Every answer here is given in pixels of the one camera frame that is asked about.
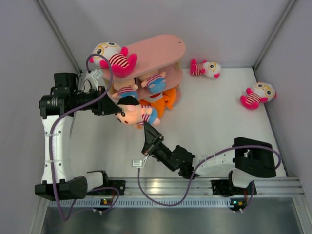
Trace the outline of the boy doll black hair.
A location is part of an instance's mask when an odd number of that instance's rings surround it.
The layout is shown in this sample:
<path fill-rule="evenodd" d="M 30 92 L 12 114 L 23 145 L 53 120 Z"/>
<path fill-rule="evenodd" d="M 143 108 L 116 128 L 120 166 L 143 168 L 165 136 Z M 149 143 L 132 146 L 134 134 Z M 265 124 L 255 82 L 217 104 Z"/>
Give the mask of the boy doll black hair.
<path fill-rule="evenodd" d="M 148 105 L 141 105 L 140 102 L 133 96 L 122 97 L 117 106 L 121 109 L 115 113 L 115 117 L 120 123 L 132 125 L 140 128 L 144 122 L 151 125 L 159 125 L 157 110 Z"/>

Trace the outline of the orange shrimp plush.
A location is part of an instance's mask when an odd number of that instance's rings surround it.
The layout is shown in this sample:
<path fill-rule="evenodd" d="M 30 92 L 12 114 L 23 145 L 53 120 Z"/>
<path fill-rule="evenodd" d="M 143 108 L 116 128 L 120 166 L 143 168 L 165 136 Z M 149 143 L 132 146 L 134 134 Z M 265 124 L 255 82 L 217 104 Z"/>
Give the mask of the orange shrimp plush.
<path fill-rule="evenodd" d="M 145 100 L 156 109 L 158 118 L 161 118 L 165 112 L 165 109 L 171 110 L 173 104 L 176 101 L 177 91 L 176 88 L 171 88 L 163 92 L 154 94 L 146 98 Z"/>

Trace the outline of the boy doll striped shirt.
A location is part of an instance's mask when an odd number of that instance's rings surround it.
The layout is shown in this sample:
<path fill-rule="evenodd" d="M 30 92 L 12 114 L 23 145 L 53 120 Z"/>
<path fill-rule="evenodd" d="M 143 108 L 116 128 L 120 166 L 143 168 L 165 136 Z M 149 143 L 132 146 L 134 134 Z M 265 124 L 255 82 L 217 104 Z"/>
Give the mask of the boy doll striped shirt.
<path fill-rule="evenodd" d="M 166 72 L 151 72 L 143 74 L 138 78 L 141 81 L 141 87 L 147 88 L 150 93 L 156 94 L 164 90 L 166 86 Z"/>

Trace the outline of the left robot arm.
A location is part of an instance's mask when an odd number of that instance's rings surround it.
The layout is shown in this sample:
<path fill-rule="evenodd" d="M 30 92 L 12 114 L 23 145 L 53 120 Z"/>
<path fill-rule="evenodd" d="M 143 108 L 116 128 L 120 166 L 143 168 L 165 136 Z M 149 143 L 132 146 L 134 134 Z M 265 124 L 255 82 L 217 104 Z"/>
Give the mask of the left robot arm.
<path fill-rule="evenodd" d="M 49 95 L 39 101 L 40 116 L 45 136 L 45 161 L 41 183 L 35 185 L 35 194 L 50 201 L 83 199 L 97 192 L 109 192 L 111 182 L 105 171 L 92 171 L 75 176 L 70 160 L 69 143 L 74 114 L 90 110 L 94 115 L 106 116 L 120 109 L 107 95 L 98 81 L 101 70 L 88 72 L 85 81 L 90 89 L 79 89 L 74 73 L 55 73 L 55 85 Z"/>

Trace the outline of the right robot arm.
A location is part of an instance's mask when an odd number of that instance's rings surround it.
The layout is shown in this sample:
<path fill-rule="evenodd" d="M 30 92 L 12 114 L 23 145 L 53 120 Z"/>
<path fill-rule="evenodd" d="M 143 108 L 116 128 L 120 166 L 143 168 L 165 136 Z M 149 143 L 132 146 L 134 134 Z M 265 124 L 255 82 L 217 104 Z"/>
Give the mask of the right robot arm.
<path fill-rule="evenodd" d="M 143 155 L 153 157 L 172 172 L 177 171 L 184 179 L 227 173 L 227 186 L 234 194 L 256 178 L 276 177 L 276 169 L 281 164 L 278 152 L 263 141 L 237 137 L 230 148 L 212 155 L 194 155 L 179 145 L 171 151 L 163 144 L 164 137 L 157 129 L 147 122 L 143 126 Z"/>

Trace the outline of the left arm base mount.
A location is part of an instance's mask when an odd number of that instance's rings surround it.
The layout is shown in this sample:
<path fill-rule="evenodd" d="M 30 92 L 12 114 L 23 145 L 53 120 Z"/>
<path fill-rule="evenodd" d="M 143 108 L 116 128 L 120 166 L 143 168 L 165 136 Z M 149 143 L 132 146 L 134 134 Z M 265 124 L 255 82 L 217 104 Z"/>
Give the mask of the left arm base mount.
<path fill-rule="evenodd" d="M 120 196 L 124 196 L 125 185 L 126 185 L 126 181 L 119 180 L 119 179 L 108 180 L 104 184 L 105 187 L 112 187 L 112 188 L 117 189 L 119 191 Z M 117 195 L 117 192 L 115 190 L 108 189 L 108 190 L 105 190 L 104 194 L 112 196 L 112 195 Z"/>

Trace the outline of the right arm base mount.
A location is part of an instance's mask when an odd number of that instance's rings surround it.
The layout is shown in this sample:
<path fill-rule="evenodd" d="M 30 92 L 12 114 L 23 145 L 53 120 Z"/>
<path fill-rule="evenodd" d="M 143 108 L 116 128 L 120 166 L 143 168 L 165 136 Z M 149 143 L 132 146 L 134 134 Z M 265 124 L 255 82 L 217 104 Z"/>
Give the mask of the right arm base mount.
<path fill-rule="evenodd" d="M 230 197 L 234 195 L 251 195 L 252 191 L 254 191 L 256 194 L 256 189 L 253 190 L 252 183 L 250 183 L 247 188 L 239 188 L 233 186 L 227 179 L 220 179 L 212 180 L 211 185 L 213 195 L 220 195 L 223 197 Z"/>

